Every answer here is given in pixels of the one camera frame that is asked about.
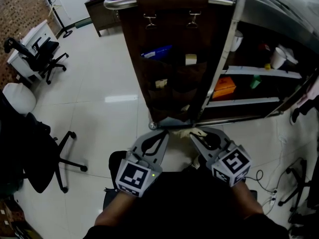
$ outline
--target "white cup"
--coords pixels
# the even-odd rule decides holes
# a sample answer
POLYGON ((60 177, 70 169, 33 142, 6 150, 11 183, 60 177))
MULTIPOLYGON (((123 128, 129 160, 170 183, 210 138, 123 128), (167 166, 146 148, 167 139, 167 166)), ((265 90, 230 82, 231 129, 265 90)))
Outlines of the white cup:
POLYGON ((280 68, 283 65, 283 63, 286 61, 286 59, 287 59, 287 56, 284 53, 284 51, 277 47, 275 49, 273 57, 271 58, 271 62, 270 62, 271 67, 274 69, 280 68))
POLYGON ((230 51, 232 51, 232 52, 236 51, 239 48, 239 46, 240 46, 241 42, 243 41, 243 39, 244 39, 243 34, 240 31, 236 30, 236 33, 235 33, 235 36, 234 36, 233 43, 231 45, 230 51))

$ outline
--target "coat rack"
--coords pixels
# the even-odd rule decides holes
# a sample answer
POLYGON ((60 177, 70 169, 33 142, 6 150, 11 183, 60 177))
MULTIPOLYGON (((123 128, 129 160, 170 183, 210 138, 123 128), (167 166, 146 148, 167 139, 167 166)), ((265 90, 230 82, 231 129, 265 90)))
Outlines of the coat rack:
POLYGON ((62 26, 62 30, 65 32, 65 34, 63 35, 63 38, 65 38, 65 37, 68 37, 73 31, 72 30, 70 30, 70 31, 68 31, 68 30, 66 30, 66 28, 65 28, 65 26, 63 25, 63 23, 62 23, 62 21, 61 21, 61 19, 60 19, 60 17, 59 17, 59 15, 58 15, 58 13, 56 12, 56 10, 55 10, 55 8, 54 8, 54 2, 52 2, 51 0, 48 0, 48 2, 49 2, 49 6, 51 7, 51 10, 53 11, 53 13, 55 14, 55 16, 56 16, 56 18, 58 19, 58 21, 60 22, 60 24, 61 24, 61 26, 62 26))

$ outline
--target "brick wall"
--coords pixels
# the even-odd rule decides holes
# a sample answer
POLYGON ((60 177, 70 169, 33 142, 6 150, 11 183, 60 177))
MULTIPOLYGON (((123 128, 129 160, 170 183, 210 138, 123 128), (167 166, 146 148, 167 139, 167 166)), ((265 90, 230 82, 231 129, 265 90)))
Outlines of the brick wall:
POLYGON ((16 82, 16 70, 6 63, 10 54, 3 49, 4 40, 7 37, 17 39, 21 33, 25 36, 31 28, 39 25, 45 19, 54 34, 60 30, 60 26, 49 15, 49 7, 46 0, 0 0, 0 89, 9 82, 16 82))

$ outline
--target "white shelf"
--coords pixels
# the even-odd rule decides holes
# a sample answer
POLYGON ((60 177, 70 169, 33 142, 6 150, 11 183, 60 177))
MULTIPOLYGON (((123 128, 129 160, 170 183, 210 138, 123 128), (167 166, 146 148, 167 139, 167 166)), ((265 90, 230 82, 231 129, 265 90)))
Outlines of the white shelf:
POLYGON ((251 105, 251 104, 261 104, 261 103, 273 103, 273 102, 279 102, 279 101, 280 99, 277 97, 211 101, 208 103, 206 107, 212 108, 212 107, 222 107, 222 106, 239 106, 239 105, 251 105))
POLYGON ((301 79, 301 75, 295 72, 286 72, 284 70, 251 67, 251 66, 228 66, 228 70, 222 70, 221 74, 241 74, 241 75, 265 75, 265 76, 277 76, 293 79, 301 79))

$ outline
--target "metal cart handle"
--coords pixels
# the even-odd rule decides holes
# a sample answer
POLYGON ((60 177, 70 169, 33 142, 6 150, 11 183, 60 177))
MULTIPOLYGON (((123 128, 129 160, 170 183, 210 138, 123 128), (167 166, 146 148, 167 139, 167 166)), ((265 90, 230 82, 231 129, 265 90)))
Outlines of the metal cart handle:
MULTIPOLYGON (((236 0, 208 0, 208 3, 234 5, 236 0)), ((110 10, 121 10, 138 6, 137 0, 104 0, 104 7, 110 10)))

